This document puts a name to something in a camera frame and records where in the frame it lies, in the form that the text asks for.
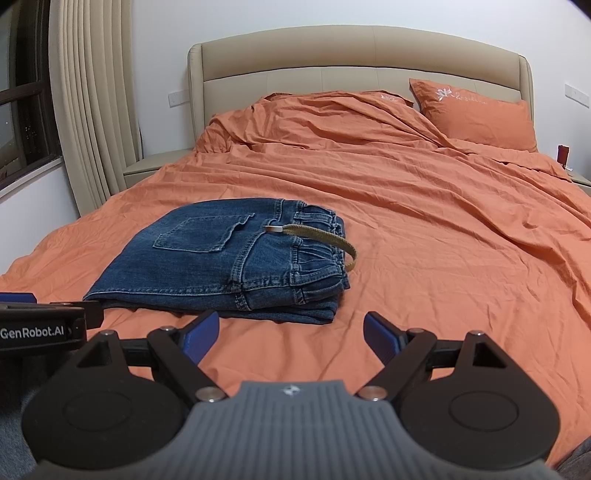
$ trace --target screw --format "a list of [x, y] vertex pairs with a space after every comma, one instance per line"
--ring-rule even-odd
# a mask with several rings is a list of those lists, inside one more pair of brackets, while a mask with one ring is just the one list
[[375, 385], [368, 385], [357, 392], [360, 398], [368, 401], [383, 400], [388, 396], [388, 391], [385, 388], [377, 387]]
[[215, 403], [226, 398], [226, 394], [218, 387], [203, 387], [195, 392], [198, 400]]

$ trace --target orange bedsheet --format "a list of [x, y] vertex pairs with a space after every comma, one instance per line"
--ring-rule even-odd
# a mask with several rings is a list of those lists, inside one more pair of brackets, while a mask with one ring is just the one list
[[[377, 310], [440, 338], [490, 334], [560, 411], [551, 463], [591, 434], [591, 199], [549, 157], [448, 140], [381, 94], [275, 95], [217, 116], [193, 153], [16, 260], [0, 291], [80, 299], [169, 210], [255, 196], [336, 210], [359, 259], [331, 325], [223, 319], [200, 366], [226, 391], [335, 378], [355, 391], [381, 368], [362, 334]], [[191, 318], [112, 309], [103, 327], [130, 338]]]

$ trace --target circular mount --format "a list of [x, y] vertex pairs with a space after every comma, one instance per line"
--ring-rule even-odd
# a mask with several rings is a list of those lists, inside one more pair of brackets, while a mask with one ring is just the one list
[[163, 385], [113, 368], [68, 373], [25, 409], [22, 431], [38, 461], [84, 470], [127, 465], [160, 450], [183, 424], [183, 406]]
[[546, 458], [558, 433], [550, 400], [502, 368], [454, 372], [418, 385], [399, 411], [409, 435], [456, 465], [498, 471]]

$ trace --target curtain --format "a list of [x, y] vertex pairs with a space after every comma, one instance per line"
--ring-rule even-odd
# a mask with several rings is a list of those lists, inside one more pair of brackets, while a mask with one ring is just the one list
[[52, 0], [49, 69], [57, 129], [80, 214], [126, 188], [139, 159], [131, 0]]

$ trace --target beige upholstered headboard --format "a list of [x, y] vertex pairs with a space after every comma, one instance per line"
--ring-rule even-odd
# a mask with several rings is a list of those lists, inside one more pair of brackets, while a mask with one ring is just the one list
[[194, 45], [189, 89], [195, 137], [213, 115], [274, 92], [388, 90], [414, 100], [408, 85], [413, 77], [499, 100], [523, 99], [534, 118], [530, 65], [517, 53], [409, 28], [321, 25]]

